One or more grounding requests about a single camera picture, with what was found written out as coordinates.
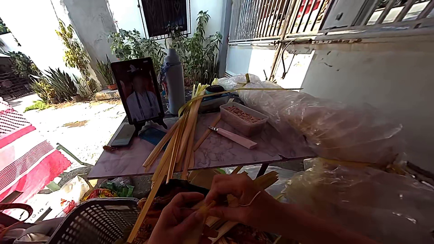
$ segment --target gray water bottle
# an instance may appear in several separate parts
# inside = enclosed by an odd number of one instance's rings
[[[177,115],[178,110],[185,104],[184,94],[184,72],[179,56],[175,49],[170,48],[168,55],[164,58],[165,77],[169,97],[169,111]]]

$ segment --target black basket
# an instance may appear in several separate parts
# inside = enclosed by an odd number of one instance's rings
[[[48,240],[50,244],[112,244],[132,229],[139,208],[137,198],[95,198],[70,212]]]

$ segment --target grass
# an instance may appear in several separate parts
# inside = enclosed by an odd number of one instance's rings
[[[44,110],[51,107],[49,104],[44,103],[42,100],[33,101],[33,105],[30,105],[26,107],[24,112],[27,112],[29,110],[38,109],[38,110]]]

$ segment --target red and white tablecloth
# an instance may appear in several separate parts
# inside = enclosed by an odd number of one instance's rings
[[[70,165],[22,114],[0,98],[0,201],[20,191],[14,202],[25,203]]]

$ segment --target courtyard ground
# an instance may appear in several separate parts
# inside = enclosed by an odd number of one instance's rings
[[[32,94],[9,104],[23,113],[26,107],[39,99],[38,95]],[[95,165],[102,147],[124,119],[125,110],[121,100],[117,99],[66,103],[23,114],[52,144],[59,143],[82,162]]]

